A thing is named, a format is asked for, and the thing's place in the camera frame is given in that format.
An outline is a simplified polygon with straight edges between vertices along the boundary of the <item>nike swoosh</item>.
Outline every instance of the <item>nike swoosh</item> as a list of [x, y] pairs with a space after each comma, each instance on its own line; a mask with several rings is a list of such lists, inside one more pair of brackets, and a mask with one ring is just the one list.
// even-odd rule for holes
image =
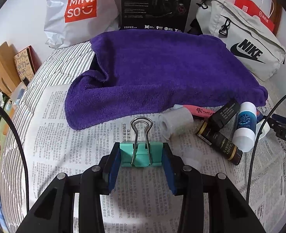
[[237, 44], [234, 44], [231, 48], [230, 48], [230, 51], [233, 55], [235, 56], [238, 56], [238, 57], [241, 57], [241, 58], [245, 58], [245, 59], [249, 59], [249, 60], [254, 60], [254, 61], [258, 61], [260, 63], [264, 63], [260, 60], [258, 60], [256, 57], [251, 57], [245, 53], [242, 53], [242, 52], [239, 52], [238, 49], [237, 49], [237, 46], [238, 46], [239, 43]]

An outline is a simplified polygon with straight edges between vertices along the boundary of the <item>patterned fabric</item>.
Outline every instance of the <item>patterned fabric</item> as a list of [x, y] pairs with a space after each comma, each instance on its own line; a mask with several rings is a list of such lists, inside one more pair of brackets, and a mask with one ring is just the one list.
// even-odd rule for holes
[[[22, 145], [36, 105], [46, 87], [68, 84], [89, 69], [94, 52], [89, 42], [55, 50], [43, 63], [28, 85], [13, 115], [13, 123]], [[24, 170], [12, 132], [9, 130], [0, 164], [0, 186], [3, 214], [9, 232], [15, 232], [23, 220], [22, 200], [25, 197]]]

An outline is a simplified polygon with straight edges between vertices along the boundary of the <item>metal screw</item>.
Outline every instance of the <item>metal screw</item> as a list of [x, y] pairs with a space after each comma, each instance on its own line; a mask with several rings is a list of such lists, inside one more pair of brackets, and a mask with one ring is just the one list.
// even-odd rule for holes
[[99, 165], [95, 165], [95, 166], [92, 166], [92, 167], [91, 167], [91, 170], [92, 170], [93, 172], [98, 172], [98, 171], [101, 170], [101, 167], [100, 167]]
[[226, 179], [226, 174], [224, 174], [224, 173], [222, 173], [222, 172], [220, 172], [217, 176], [218, 176], [218, 178], [221, 179], [221, 180]]
[[59, 174], [57, 175], [57, 178], [58, 178], [59, 180], [64, 179], [64, 178], [65, 178], [65, 173], [64, 173], [64, 172], [59, 173]]
[[192, 167], [189, 166], [189, 165], [185, 165], [185, 166], [183, 166], [183, 170], [184, 170], [185, 172], [190, 172], [190, 171], [192, 170]]

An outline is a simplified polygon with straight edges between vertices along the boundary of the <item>qr code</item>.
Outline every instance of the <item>qr code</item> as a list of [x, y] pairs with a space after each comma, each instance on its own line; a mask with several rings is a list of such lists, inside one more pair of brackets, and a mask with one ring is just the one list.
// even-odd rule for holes
[[243, 5], [242, 10], [245, 11], [245, 12], [248, 12], [248, 8], [249, 8], [249, 7]]

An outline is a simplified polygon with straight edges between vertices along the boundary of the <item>green binder clip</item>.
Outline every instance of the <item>green binder clip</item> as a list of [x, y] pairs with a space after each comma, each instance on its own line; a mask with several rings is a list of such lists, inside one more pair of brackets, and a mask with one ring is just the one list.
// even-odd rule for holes
[[[136, 128], [138, 123], [145, 123], [145, 142], [138, 142], [139, 131]], [[120, 143], [120, 154], [122, 158], [121, 166], [161, 166], [163, 143], [149, 142], [148, 132], [153, 126], [152, 120], [147, 117], [136, 117], [131, 121], [131, 127], [136, 134], [133, 142]]]

